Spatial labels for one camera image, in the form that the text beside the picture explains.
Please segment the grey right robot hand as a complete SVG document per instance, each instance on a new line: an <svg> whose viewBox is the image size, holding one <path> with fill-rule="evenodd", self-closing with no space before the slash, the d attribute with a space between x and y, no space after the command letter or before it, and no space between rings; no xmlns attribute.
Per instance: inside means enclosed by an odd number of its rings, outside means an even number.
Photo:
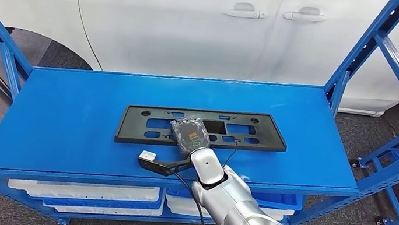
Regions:
<svg viewBox="0 0 399 225"><path fill-rule="evenodd" d="M183 156L210 147L209 133L202 118L184 117L170 122L173 135Z"/></svg>

